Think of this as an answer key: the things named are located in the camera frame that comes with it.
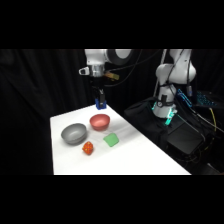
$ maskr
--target cable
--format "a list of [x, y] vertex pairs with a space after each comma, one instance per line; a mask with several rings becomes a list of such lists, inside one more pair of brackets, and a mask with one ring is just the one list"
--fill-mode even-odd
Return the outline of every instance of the cable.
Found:
[[190, 125], [186, 120], [184, 120], [180, 115], [177, 114], [177, 116], [178, 116], [182, 121], [184, 121], [188, 126], [190, 126], [192, 129], [194, 129], [196, 132], [198, 132], [198, 133], [202, 136], [202, 138], [204, 139], [204, 142], [206, 141], [206, 140], [205, 140], [205, 136], [204, 136], [203, 134], [201, 134], [200, 131], [198, 131], [196, 128], [194, 128], [193, 126], [191, 126], [191, 125]]
[[196, 114], [199, 118], [201, 118], [202, 120], [204, 120], [205, 122], [207, 122], [208, 124], [210, 124], [211, 126], [213, 126], [214, 128], [216, 128], [216, 129], [218, 129], [219, 131], [221, 131], [222, 133], [224, 133], [224, 131], [223, 131], [221, 128], [217, 127], [217, 125], [214, 125], [214, 124], [210, 123], [207, 119], [203, 118], [200, 114], [198, 114], [198, 113], [197, 113], [196, 111], [194, 111], [192, 108], [190, 108], [190, 109], [191, 109], [191, 111], [192, 111], [194, 114]]
[[129, 66], [126, 66], [126, 67], [123, 67], [123, 68], [116, 68], [116, 69], [111, 69], [111, 70], [108, 70], [106, 72], [112, 72], [112, 71], [119, 71], [119, 70], [123, 70], [123, 69], [126, 69], [126, 68], [130, 68], [130, 67], [133, 67], [133, 66], [137, 66], [137, 65], [140, 65], [142, 63], [145, 63], [146, 61], [150, 60], [151, 58], [153, 58], [154, 56], [156, 56], [162, 49], [159, 49], [158, 51], [156, 51], [156, 53], [154, 53], [152, 56], [150, 56], [149, 58], [146, 58], [144, 61], [141, 61], [137, 64], [133, 64], [133, 65], [129, 65]]
[[215, 124], [215, 132], [217, 131], [217, 124], [216, 124], [216, 120], [215, 120], [215, 114], [214, 114], [214, 112], [213, 112], [213, 110], [212, 110], [212, 108], [210, 108], [210, 111], [212, 112], [212, 117], [213, 117], [213, 120], [214, 120], [214, 124]]
[[141, 49], [141, 52], [140, 52], [140, 54], [139, 54], [139, 56], [138, 56], [138, 59], [137, 59], [137, 61], [136, 61], [135, 66], [133, 67], [133, 69], [131, 70], [131, 72], [129, 73], [129, 75], [128, 75], [122, 82], [119, 82], [118, 84], [115, 84], [115, 85], [105, 85], [105, 87], [115, 87], [115, 86], [119, 86], [119, 85], [121, 85], [123, 82], [125, 82], [125, 81], [130, 77], [130, 75], [132, 74], [132, 72], [135, 70], [136, 65], [137, 65], [137, 63], [138, 63], [138, 61], [139, 61], [141, 55], [142, 55], [142, 49]]
[[[215, 114], [214, 114], [212, 108], [209, 108], [209, 110], [210, 110], [211, 113], [212, 113], [212, 117], [213, 117], [214, 124], [215, 124], [215, 132], [216, 132], [216, 131], [217, 131], [217, 129], [216, 129], [216, 126], [217, 126], [217, 125], [216, 125]], [[212, 141], [211, 141], [211, 143], [209, 144], [209, 146], [207, 146], [207, 147], [205, 148], [205, 151], [208, 150], [208, 148], [213, 144], [214, 140], [215, 140], [215, 138], [213, 138]]]
[[191, 66], [192, 52], [193, 52], [193, 49], [191, 50], [190, 59], [188, 63], [188, 71], [187, 71], [187, 85], [188, 86], [190, 86], [190, 66]]

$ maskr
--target green light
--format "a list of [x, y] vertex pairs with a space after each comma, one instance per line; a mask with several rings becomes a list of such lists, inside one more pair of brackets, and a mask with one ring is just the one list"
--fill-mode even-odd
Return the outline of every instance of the green light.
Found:
[[172, 119], [167, 119], [165, 125], [167, 125], [167, 126], [170, 125], [171, 120], [172, 120]]
[[156, 102], [155, 102], [155, 104], [154, 104], [154, 106], [153, 106], [152, 110], [154, 110], [154, 109], [155, 109], [155, 106], [156, 106]]

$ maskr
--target blue object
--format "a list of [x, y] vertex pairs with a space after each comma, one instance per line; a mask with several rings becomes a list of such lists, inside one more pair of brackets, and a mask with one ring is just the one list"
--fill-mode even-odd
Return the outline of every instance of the blue object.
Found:
[[216, 103], [209, 100], [205, 95], [203, 95], [201, 92], [197, 93], [197, 100], [198, 103], [200, 103], [203, 106], [217, 106]]
[[107, 101], [105, 101], [105, 102], [103, 103], [103, 108], [100, 108], [100, 102], [99, 102], [98, 99], [95, 99], [95, 103], [96, 103], [96, 108], [97, 108], [98, 110], [104, 110], [104, 109], [107, 109]]
[[180, 89], [178, 89], [177, 93], [178, 93], [178, 96], [180, 96], [189, 107], [192, 107], [191, 101], [186, 97], [186, 95]]

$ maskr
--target bowl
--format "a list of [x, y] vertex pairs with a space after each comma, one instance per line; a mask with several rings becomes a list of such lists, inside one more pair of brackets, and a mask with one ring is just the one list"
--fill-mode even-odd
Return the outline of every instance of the bowl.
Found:
[[97, 114], [90, 119], [90, 124], [96, 131], [106, 130], [110, 124], [110, 117], [106, 114]]
[[65, 128], [61, 137], [70, 145], [81, 143], [87, 137], [87, 129], [83, 124], [73, 124]]

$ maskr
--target black background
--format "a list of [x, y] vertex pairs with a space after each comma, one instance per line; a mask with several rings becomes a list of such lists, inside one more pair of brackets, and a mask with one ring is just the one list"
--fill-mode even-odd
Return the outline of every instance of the black background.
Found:
[[[140, 60], [157, 50], [144, 49]], [[127, 65], [135, 63], [139, 53], [136, 49]], [[105, 89], [115, 111], [123, 115], [153, 95], [161, 57], [162, 51], [137, 66], [125, 83]], [[167, 56], [165, 62], [172, 60]], [[224, 96], [224, 49], [194, 49], [192, 63], [199, 89]], [[1, 174], [53, 174], [50, 117], [94, 104], [88, 77], [78, 74], [83, 67], [83, 49], [0, 50]], [[131, 69], [117, 74], [122, 80]]]

